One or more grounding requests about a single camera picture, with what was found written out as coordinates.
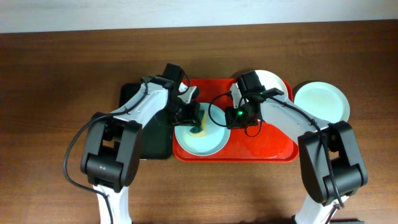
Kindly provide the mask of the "green yellow sponge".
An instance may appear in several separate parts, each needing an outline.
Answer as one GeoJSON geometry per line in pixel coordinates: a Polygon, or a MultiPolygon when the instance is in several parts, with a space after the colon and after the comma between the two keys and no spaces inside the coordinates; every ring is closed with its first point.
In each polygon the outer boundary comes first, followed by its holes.
{"type": "Polygon", "coordinates": [[[207,112],[200,111],[199,115],[201,119],[201,125],[194,126],[193,128],[190,129],[190,135],[195,138],[201,138],[206,135],[206,122],[208,117],[207,112]]]}

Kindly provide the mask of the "white cream plate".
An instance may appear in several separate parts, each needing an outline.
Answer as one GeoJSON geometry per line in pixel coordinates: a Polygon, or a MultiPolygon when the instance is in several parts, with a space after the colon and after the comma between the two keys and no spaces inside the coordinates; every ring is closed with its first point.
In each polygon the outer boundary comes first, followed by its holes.
{"type": "MultiPolygon", "coordinates": [[[[251,73],[255,73],[258,76],[261,85],[263,85],[266,90],[278,88],[279,90],[282,90],[288,98],[290,98],[287,85],[276,74],[266,70],[253,70],[251,73]]],[[[236,79],[236,81],[231,85],[229,90],[233,99],[233,105],[237,108],[239,100],[242,97],[242,88],[238,85],[238,79],[236,79]]]]}

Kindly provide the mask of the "light blue plate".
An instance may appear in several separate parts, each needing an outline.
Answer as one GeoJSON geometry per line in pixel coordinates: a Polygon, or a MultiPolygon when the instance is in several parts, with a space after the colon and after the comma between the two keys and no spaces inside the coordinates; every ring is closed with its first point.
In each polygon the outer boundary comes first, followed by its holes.
{"type": "MultiPolygon", "coordinates": [[[[206,111],[208,115],[209,103],[200,103],[200,111],[206,111]]],[[[180,147],[194,156],[210,156],[225,147],[231,131],[225,127],[224,111],[215,105],[211,105],[210,114],[206,122],[206,135],[195,138],[190,135],[190,129],[194,126],[177,126],[174,129],[176,140],[180,147]]]]}

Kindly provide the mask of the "mint green plate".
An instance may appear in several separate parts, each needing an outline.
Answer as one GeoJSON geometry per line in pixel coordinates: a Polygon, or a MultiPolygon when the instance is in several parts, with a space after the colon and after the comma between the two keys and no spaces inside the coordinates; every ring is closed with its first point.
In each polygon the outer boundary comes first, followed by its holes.
{"type": "Polygon", "coordinates": [[[326,82],[307,82],[296,88],[294,103],[317,118],[337,123],[347,121],[350,105],[344,93],[326,82]]]}

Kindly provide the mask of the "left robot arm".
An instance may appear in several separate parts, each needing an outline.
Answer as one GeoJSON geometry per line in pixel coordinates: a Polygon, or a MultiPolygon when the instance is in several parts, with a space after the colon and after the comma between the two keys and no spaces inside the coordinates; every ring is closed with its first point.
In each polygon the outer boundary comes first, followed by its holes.
{"type": "Polygon", "coordinates": [[[167,64],[161,75],[143,78],[138,91],[118,109],[96,113],[83,129],[88,132],[80,170],[98,197],[101,223],[131,223],[128,190],[142,150],[142,132],[160,111],[167,124],[199,126],[198,90],[182,80],[185,71],[167,64]]]}

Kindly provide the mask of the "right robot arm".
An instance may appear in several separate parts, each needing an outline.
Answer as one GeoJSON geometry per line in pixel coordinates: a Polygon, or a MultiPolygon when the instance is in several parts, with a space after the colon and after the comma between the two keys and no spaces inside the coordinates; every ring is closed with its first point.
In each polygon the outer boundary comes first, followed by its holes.
{"type": "Polygon", "coordinates": [[[269,88],[255,71],[236,78],[225,109],[228,129],[267,123],[298,145],[307,196],[295,223],[330,223],[344,202],[368,182],[361,151],[349,123],[331,123],[306,112],[278,88],[269,88]]]}

